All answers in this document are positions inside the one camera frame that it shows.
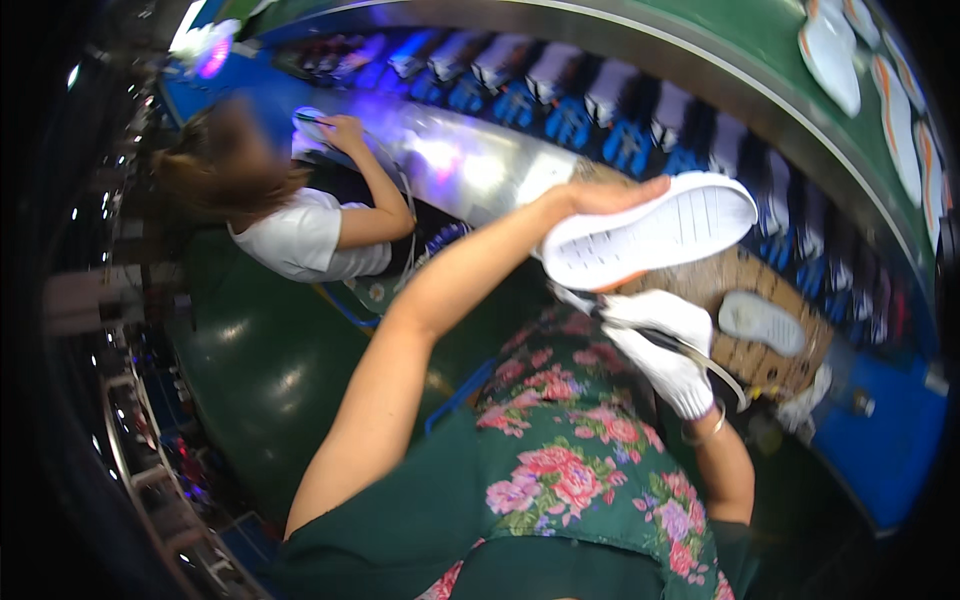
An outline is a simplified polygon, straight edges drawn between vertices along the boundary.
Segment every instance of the hand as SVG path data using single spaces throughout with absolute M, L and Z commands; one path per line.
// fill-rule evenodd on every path
M 324 133 L 326 141 L 347 156 L 367 148 L 367 144 L 363 141 L 363 123 L 360 119 L 338 114 L 332 117 L 318 117 L 317 123 L 320 124 L 320 131 Z
M 545 195 L 567 203 L 571 213 L 605 215 L 650 202 L 669 189 L 670 178 L 661 175 L 630 187 L 618 183 L 566 183 Z
M 603 332 L 646 374 L 677 415 L 684 420 L 696 420 L 708 414 L 713 407 L 713 390 L 706 370 L 685 356 L 655 346 L 634 331 L 634 327 L 656 329 L 710 356 L 713 322 L 707 311 L 663 290 L 605 296 L 603 303 Z

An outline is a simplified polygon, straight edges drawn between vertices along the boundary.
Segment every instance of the factory machinery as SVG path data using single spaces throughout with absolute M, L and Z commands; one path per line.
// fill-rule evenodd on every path
M 935 356 L 937 237 L 885 155 L 873 85 L 861 82 L 863 109 L 850 119 L 788 61 L 802 65 L 789 30 L 802 23 L 800 5 L 792 20 L 770 15 L 769 27 L 790 32 L 789 49 L 769 40 L 776 47 L 751 49 L 780 60 L 775 73 L 742 47 L 641 3 L 341 4 L 257 39 L 276 50 L 274 66 L 317 87 L 318 108 L 365 117 L 393 151 L 427 163 L 412 167 L 422 200 L 479 225 L 511 202 L 491 198 L 507 191 L 490 189 L 504 169 L 518 203 L 529 200 L 524 191 L 567 175 L 556 164 L 548 174 L 535 176 L 536 164 L 525 177 L 509 173 L 527 168 L 523 157 L 477 141 L 484 137 L 513 140 L 527 149 L 521 154 L 539 156 L 535 163 L 582 157 L 633 180 L 723 173 L 759 205 L 758 224 L 741 245 L 789 281 L 836 335 L 894 362 L 915 350 Z M 858 52 L 874 50 L 861 42 Z M 860 75 L 869 80 L 869 69 Z M 930 104 L 935 152 L 947 166 Z M 464 150 L 471 144 L 479 146 L 473 154 Z M 540 186 L 526 185 L 536 178 Z M 487 190 L 477 190 L 479 180 Z M 947 177 L 936 184 L 948 197 Z M 476 198 L 481 193 L 488 198 Z M 461 198 L 470 195 L 472 202 Z

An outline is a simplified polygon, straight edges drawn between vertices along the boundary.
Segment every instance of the white glove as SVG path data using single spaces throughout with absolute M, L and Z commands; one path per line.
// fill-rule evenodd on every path
M 660 397 L 681 419 L 706 415 L 713 406 L 707 371 L 681 354 L 655 346 L 634 327 L 662 331 L 710 356 L 713 322 L 707 311 L 663 290 L 605 296 L 602 303 L 603 332 L 646 374 Z

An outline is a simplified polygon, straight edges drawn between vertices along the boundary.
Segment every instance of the purple light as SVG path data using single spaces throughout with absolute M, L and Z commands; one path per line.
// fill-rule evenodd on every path
M 199 67 L 197 67 L 197 75 L 200 75 L 204 79 L 210 79 L 219 73 L 220 69 L 224 67 L 224 63 L 227 62 L 227 57 L 229 54 L 230 38 L 224 37 L 214 44 L 213 51 L 210 53 L 210 58 L 207 59 L 204 64 L 201 64 Z

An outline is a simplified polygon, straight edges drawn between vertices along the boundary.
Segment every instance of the white rubber sole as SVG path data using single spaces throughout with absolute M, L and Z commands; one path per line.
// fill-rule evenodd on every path
M 844 0 L 843 14 L 868 46 L 876 48 L 880 45 L 880 31 L 863 0 Z
M 727 335 L 761 342 L 780 356 L 790 358 L 804 349 L 804 328 L 779 306 L 749 292 L 729 292 L 717 320 Z
M 910 102 L 913 103 L 913 107 L 917 112 L 924 114 L 926 112 L 926 97 L 920 90 L 920 84 L 917 82 L 917 78 L 914 77 L 913 71 L 911 71 L 909 65 L 907 65 L 906 59 L 903 57 L 903 52 L 900 51 L 900 47 L 886 32 L 883 32 L 883 43 L 887 46 L 887 50 L 893 55 L 894 62 L 897 64 L 897 72 L 900 73 L 903 91 L 906 92 L 907 97 L 910 98 Z
M 606 291 L 644 271 L 716 254 L 746 235 L 756 217 L 756 203 L 739 182 L 682 173 L 649 203 L 564 219 L 543 240 L 541 260 L 563 287 Z
M 853 68 L 853 49 L 848 37 L 838 33 L 842 30 L 836 29 L 824 12 L 814 14 L 800 30 L 800 54 L 813 79 L 853 118 L 860 112 L 860 84 Z
M 930 245 L 937 251 L 940 241 L 940 217 L 944 215 L 944 168 L 933 145 L 933 135 L 923 121 L 913 126 L 913 139 L 917 142 L 920 164 L 924 175 L 924 222 L 930 235 Z
M 290 120 L 294 124 L 294 128 L 303 133 L 303 135 L 312 142 L 322 144 L 324 146 L 329 146 L 330 143 L 326 141 L 326 136 L 324 132 L 320 130 L 320 126 L 316 123 L 311 123 L 309 121 L 301 121 L 297 118 L 297 114 L 302 114 L 312 118 L 326 117 L 326 115 L 313 107 L 300 107 L 294 110 L 294 116 L 290 117 Z
M 914 149 L 910 134 L 910 101 L 900 80 L 897 79 L 894 67 L 887 62 L 887 59 L 881 55 L 874 55 L 870 72 L 874 76 L 876 91 L 880 94 L 880 102 L 883 104 L 881 109 L 883 135 L 887 140 L 890 158 L 894 161 L 894 168 L 897 169 L 900 183 L 903 184 L 906 195 L 910 197 L 910 202 L 919 208 L 922 186 L 917 151 Z

